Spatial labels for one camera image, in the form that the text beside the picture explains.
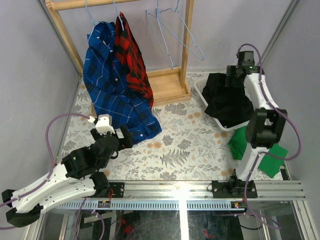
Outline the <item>black button shirt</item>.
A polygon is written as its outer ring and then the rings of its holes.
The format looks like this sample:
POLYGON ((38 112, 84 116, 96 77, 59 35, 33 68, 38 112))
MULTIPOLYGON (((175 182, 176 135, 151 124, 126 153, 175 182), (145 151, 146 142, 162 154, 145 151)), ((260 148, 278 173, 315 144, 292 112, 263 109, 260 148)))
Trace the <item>black button shirt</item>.
POLYGON ((223 126, 233 127, 249 121, 254 108, 245 95, 217 95, 208 100, 204 112, 217 119, 223 126))

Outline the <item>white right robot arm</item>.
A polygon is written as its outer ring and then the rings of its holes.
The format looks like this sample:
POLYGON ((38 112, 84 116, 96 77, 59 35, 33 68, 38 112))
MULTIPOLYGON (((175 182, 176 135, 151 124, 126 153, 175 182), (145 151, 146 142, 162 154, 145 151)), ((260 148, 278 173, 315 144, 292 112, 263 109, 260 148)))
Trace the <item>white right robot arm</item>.
POLYGON ((226 68, 226 86, 243 87, 254 112, 246 126, 247 146, 239 165, 221 188, 223 197, 256 198, 255 174, 264 155, 280 141, 288 113, 279 109, 273 100, 258 66, 229 65, 226 68))

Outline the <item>black shirt wire hanger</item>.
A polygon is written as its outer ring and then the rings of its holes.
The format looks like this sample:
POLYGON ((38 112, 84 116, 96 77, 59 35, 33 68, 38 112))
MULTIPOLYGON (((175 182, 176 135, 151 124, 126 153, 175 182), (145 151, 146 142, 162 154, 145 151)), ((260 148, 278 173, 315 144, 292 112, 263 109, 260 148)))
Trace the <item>black shirt wire hanger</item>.
POLYGON ((166 42, 166 38, 162 29, 162 23, 160 20, 160 8, 159 8, 160 1, 156 1, 156 7, 153 12, 150 12, 149 10, 145 11, 145 15, 147 18, 147 22, 151 28, 151 31, 155 37, 155 40, 157 44, 159 45, 159 48, 165 58, 165 61, 167 62, 169 68, 172 70, 174 68, 173 59, 171 57, 171 54, 169 52, 169 48, 166 42))

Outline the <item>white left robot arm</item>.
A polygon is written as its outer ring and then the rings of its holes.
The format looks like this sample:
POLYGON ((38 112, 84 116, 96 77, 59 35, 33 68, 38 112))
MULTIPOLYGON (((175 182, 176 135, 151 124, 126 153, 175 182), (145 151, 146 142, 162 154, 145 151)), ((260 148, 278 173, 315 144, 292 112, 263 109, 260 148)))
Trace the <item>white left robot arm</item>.
POLYGON ((19 190, 3 191, 2 200, 10 208, 5 214, 7 223, 22 228, 69 201, 105 197, 110 183, 101 170, 118 157, 119 151, 133 147, 132 133, 125 126, 120 132, 122 138, 111 132, 101 135, 93 128, 94 143, 70 152, 53 168, 51 176, 44 175, 19 190))

